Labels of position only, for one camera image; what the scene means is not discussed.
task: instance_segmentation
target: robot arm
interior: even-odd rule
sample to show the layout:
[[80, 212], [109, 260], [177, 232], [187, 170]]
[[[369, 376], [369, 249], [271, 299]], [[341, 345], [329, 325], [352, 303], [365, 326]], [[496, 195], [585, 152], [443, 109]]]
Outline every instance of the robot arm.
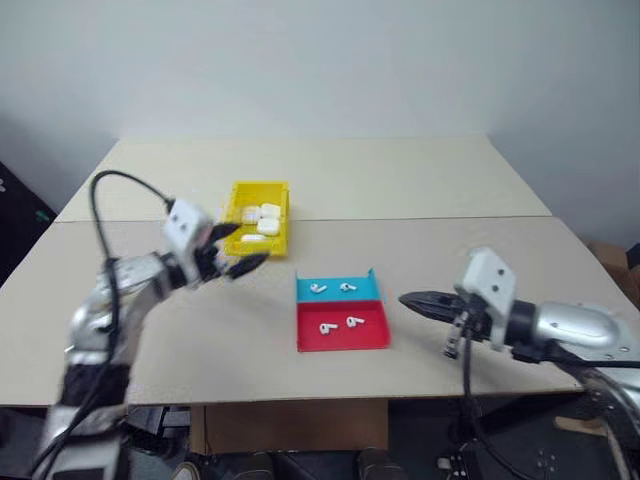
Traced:
[[[115, 263], [119, 297], [119, 333], [110, 346], [111, 287], [108, 272], [98, 275], [95, 289], [76, 311], [66, 352], [66, 371], [59, 402], [49, 409], [34, 478], [126, 478], [128, 458], [119, 426], [127, 405], [129, 372], [136, 358], [146, 315], [186, 286], [195, 289], [209, 280], [237, 278], [258, 267], [267, 254], [244, 257], [229, 266], [220, 261], [215, 242], [239, 225], [215, 225], [200, 208], [176, 200], [163, 231], [169, 252]], [[109, 352], [112, 358], [105, 362]], [[96, 377], [100, 388], [93, 392]], [[91, 411], [79, 423], [79, 410]]]
[[400, 302], [421, 315], [451, 323], [445, 355], [456, 358], [467, 328], [495, 350], [511, 347], [514, 359], [550, 361], [590, 394], [620, 443], [640, 449], [640, 344], [626, 324], [600, 307], [515, 300], [515, 275], [491, 249], [471, 252], [455, 285], [458, 295], [413, 292]]

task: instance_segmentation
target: table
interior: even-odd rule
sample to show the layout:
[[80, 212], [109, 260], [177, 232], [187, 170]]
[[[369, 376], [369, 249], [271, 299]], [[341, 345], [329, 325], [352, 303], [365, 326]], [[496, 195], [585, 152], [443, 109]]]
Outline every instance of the table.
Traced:
[[[134, 162], [129, 166], [127, 170], [144, 175]], [[118, 187], [111, 188], [120, 194]], [[480, 191], [475, 195], [481, 198]], [[56, 399], [68, 323], [93, 287], [101, 261], [93, 226], [81, 220], [82, 209], [74, 205], [80, 201], [78, 197], [69, 205], [0, 290], [1, 404], [45, 405]], [[532, 213], [535, 209], [529, 209], [528, 202], [523, 212]], [[297, 204], [295, 193], [292, 204]], [[395, 205], [400, 208], [407, 201]], [[363, 208], [356, 205], [352, 214]], [[107, 233], [118, 255], [165, 249], [161, 222], [114, 220], [126, 211], [117, 206], [104, 210], [110, 218]], [[143, 210], [138, 213], [144, 218]], [[495, 248], [518, 274], [519, 298], [600, 304], [640, 334], [640, 314], [588, 250], [560, 220], [544, 215], [542, 208], [536, 211], [542, 216], [294, 220], [287, 259], [270, 260], [237, 282], [176, 292], [151, 312], [129, 399], [144, 405], [459, 395], [461, 365], [441, 353], [448, 327], [409, 311], [397, 297], [414, 290], [450, 291], [466, 265], [468, 250], [481, 244]], [[77, 221], [71, 220], [74, 215]], [[386, 300], [391, 348], [298, 353], [295, 272], [361, 275], [369, 267], [376, 269]], [[506, 352], [486, 346], [474, 352], [475, 392], [578, 388], [553, 366], [518, 363]]]

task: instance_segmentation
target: black floor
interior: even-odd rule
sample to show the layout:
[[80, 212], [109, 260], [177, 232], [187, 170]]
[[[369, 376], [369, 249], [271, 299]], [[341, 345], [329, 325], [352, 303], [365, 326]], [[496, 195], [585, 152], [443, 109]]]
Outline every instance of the black floor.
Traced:
[[[583, 397], [565, 396], [564, 403], [553, 400], [553, 408], [544, 413], [536, 412], [540, 405], [548, 406], [545, 401], [548, 404], [549, 399], [556, 397], [540, 396], [535, 397], [534, 401], [528, 397], [528, 403], [524, 404], [525, 407], [528, 405], [524, 409], [526, 419], [492, 436], [498, 450], [518, 468], [538, 479], [619, 478], [604, 437], [560, 431], [553, 426], [553, 419], [557, 415], [574, 418], [588, 416], [590, 412], [585, 409]], [[495, 416], [497, 408], [512, 400], [505, 397], [483, 399], [483, 414], [494, 411]], [[447, 478], [445, 472], [436, 468], [436, 459], [461, 445], [450, 440], [455, 431], [452, 425], [459, 418], [459, 408], [459, 401], [455, 399], [399, 400], [390, 403], [390, 454], [410, 479]], [[5, 420], [0, 422], [0, 430], [5, 442], [0, 446], [0, 478], [3, 475], [25, 478], [24, 465], [37, 445], [41, 420], [6, 410], [2, 418]], [[494, 422], [494, 426], [499, 423], [500, 419]], [[131, 478], [168, 479], [175, 466], [186, 456], [201, 461], [205, 479], [230, 480], [243, 458], [243, 455], [222, 455], [204, 459], [187, 453], [186, 438], [178, 439], [178, 444], [182, 448], [170, 459], [133, 452]], [[482, 472], [481, 476], [476, 475], [470, 480], [514, 478], [482, 446], [469, 442], [464, 452], [477, 458]], [[272, 458], [279, 480], [352, 480], [356, 478], [356, 455], [357, 452], [281, 452]]]

